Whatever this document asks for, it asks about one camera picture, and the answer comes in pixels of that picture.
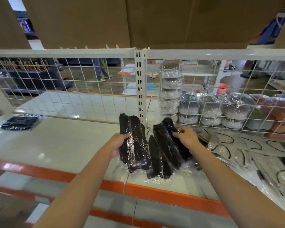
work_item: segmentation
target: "forearm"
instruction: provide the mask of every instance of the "forearm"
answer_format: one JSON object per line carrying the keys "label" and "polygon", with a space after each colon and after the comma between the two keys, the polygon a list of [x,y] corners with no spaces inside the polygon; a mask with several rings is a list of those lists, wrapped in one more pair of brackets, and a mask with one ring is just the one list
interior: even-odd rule
{"label": "forearm", "polygon": [[285,227],[285,212],[202,145],[190,149],[238,227]]}
{"label": "forearm", "polygon": [[111,160],[103,146],[44,212],[34,228],[83,227]]}

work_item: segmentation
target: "pink bucket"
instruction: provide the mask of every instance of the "pink bucket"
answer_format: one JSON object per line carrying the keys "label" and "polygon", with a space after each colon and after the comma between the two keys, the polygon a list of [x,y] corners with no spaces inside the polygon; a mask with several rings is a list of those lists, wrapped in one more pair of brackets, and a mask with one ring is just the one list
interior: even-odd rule
{"label": "pink bucket", "polygon": [[220,83],[218,90],[216,91],[218,94],[226,94],[226,91],[230,89],[230,86],[224,83]]}

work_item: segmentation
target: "hand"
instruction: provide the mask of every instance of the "hand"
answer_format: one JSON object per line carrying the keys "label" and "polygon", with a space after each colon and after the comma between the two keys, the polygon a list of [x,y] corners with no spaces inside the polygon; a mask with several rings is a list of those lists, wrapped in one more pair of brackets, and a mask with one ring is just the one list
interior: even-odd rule
{"label": "hand", "polygon": [[178,129],[178,131],[180,133],[173,133],[173,136],[178,138],[183,145],[189,149],[190,152],[201,145],[198,140],[198,136],[192,128],[182,126]]}
{"label": "hand", "polygon": [[109,141],[105,144],[106,149],[111,151],[111,157],[117,157],[119,155],[119,147],[123,144],[124,140],[127,139],[130,134],[114,134]]}

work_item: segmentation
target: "person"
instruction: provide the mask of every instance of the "person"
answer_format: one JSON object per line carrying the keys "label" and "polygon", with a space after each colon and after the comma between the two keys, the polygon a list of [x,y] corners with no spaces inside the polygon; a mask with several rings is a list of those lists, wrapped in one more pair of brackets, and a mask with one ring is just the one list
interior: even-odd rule
{"label": "person", "polygon": [[[217,159],[191,128],[181,127],[179,131],[173,135],[199,162],[238,227],[285,228],[285,211]],[[114,134],[46,209],[34,228],[82,228],[111,159],[119,155],[118,149],[128,137],[129,134]]]}
{"label": "person", "polygon": [[92,58],[92,60],[98,81],[106,81],[107,78],[113,77],[112,75],[108,75],[108,73],[105,71],[104,64],[101,58]]}

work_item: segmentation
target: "jeans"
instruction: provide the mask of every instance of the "jeans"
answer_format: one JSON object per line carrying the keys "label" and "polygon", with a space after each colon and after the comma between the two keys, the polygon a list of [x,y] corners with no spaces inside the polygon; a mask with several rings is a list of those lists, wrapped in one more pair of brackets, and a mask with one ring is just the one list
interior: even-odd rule
{"label": "jeans", "polygon": [[109,76],[107,72],[104,69],[104,64],[100,58],[92,58],[93,64],[94,64],[94,69],[96,73],[96,77],[98,80],[101,79],[101,71],[104,74],[104,76]]}

